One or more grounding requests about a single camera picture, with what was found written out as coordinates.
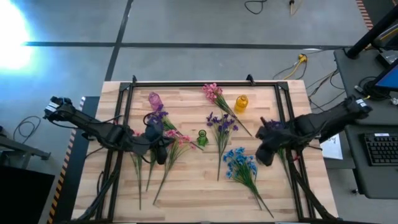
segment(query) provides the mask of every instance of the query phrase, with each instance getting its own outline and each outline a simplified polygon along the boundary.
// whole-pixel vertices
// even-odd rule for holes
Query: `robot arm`
[[[256,134],[256,137],[262,140],[262,144],[256,152],[256,157],[263,164],[270,166],[279,148],[303,150],[318,135],[321,136],[322,142],[342,131],[347,124],[354,123],[356,119],[366,118],[370,111],[372,108],[362,99],[350,96],[330,110],[298,116],[288,121],[281,129],[268,127],[262,118],[264,126],[260,127]]]
[[[167,157],[166,147],[173,142],[173,139],[163,136],[163,126],[160,121],[146,123],[145,133],[141,136],[133,136],[134,131],[129,126],[98,121],[77,110],[68,98],[51,97],[44,113],[44,119],[52,123],[54,121],[71,122],[85,132],[84,137],[94,136],[107,149],[133,152],[140,156],[143,156],[148,149],[156,150],[159,164],[164,164]]]

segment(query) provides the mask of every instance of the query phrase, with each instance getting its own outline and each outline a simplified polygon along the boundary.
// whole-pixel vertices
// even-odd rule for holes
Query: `black table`
[[[378,76],[384,68],[376,61],[375,50],[361,52],[356,60],[349,59],[344,50],[336,50],[335,58],[346,94],[363,97],[355,91],[354,86],[364,77]],[[365,150],[359,139],[361,133],[398,133],[398,112],[396,106],[389,100],[376,102],[367,100],[373,108],[369,117],[358,121],[355,125],[345,127],[349,148],[355,163],[354,176],[358,190],[368,198],[396,199],[398,198],[398,166],[369,166]]]

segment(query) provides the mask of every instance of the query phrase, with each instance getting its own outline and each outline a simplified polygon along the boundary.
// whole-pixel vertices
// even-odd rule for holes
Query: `keyboard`
[[[360,134],[370,166],[398,166],[398,134]]]

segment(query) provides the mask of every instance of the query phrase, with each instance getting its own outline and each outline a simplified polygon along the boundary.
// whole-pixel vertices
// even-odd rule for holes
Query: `concrete floor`
[[[21,0],[12,1],[14,6],[8,8],[3,2],[0,10],[7,10],[0,21],[15,22],[0,36],[6,49],[0,52],[0,125],[8,133],[26,116],[42,116],[53,95],[67,96],[77,105],[82,96],[100,94],[112,47],[18,47],[18,41],[115,42],[127,0]],[[257,16],[247,12],[243,3],[135,0],[123,42],[352,45],[367,31],[355,0],[306,0],[294,17],[289,16],[287,1],[269,0]],[[306,52],[311,51],[122,48],[112,80],[130,80],[132,75],[138,80],[242,80],[249,73],[267,80]],[[331,50],[312,54],[303,79],[309,85],[334,69]],[[342,86],[340,77],[333,81]],[[341,92],[327,84],[313,101],[322,104]],[[49,161],[33,158],[29,169],[58,175],[69,134],[70,130],[42,122],[26,143],[51,152],[52,157]],[[397,201],[350,196],[349,190],[355,188],[352,172],[328,173],[340,217],[393,223]],[[41,223],[47,220],[54,191],[55,184]]]

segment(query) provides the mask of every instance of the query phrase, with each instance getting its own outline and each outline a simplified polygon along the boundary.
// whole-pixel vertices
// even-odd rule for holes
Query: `wooden table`
[[[288,81],[294,113],[296,116],[311,113],[304,82]],[[105,82],[99,100],[96,118],[110,119],[114,116],[116,99],[120,82]],[[249,98],[249,106],[238,118],[245,127],[255,135],[261,125],[260,116],[265,119],[279,120],[274,89],[266,86],[255,87],[224,87],[224,97],[230,107],[234,106],[237,96],[245,94]],[[131,157],[123,157],[122,171],[119,181],[114,222],[272,222],[297,221],[293,193],[286,177],[282,163],[278,158],[270,167],[259,166],[256,180],[257,188],[270,208],[275,219],[266,210],[260,210],[253,195],[243,185],[225,177],[226,164],[221,165],[220,181],[217,182],[218,155],[217,147],[211,131],[206,127],[206,116],[220,110],[206,100],[199,87],[155,87],[135,88],[129,125],[136,131],[143,132],[142,118],[152,111],[148,102],[150,92],[160,95],[169,118],[184,134],[193,139],[198,137],[198,130],[208,130],[209,145],[204,151],[194,149],[186,152],[174,165],[167,181],[160,192],[155,205],[152,205],[155,194],[163,177],[164,167],[156,165],[152,173],[149,190],[142,191],[142,210],[139,210],[139,194],[137,176]],[[284,96],[284,111],[287,114]],[[122,103],[124,111],[126,97]],[[245,147],[247,154],[254,154],[260,140],[253,139],[241,128],[233,133],[226,150]],[[311,142],[319,146],[318,141]],[[97,142],[91,142],[88,153],[99,148]],[[310,147],[304,150],[310,187],[319,201],[332,214],[337,216],[335,202],[322,152]],[[96,184],[100,172],[104,168],[106,150],[92,154],[87,158],[81,177],[78,196],[73,211],[73,218],[79,217],[94,200]],[[142,168],[142,185],[146,186],[149,165]],[[305,197],[301,192],[304,214],[308,216]],[[104,206],[104,215],[108,211],[108,201]]]

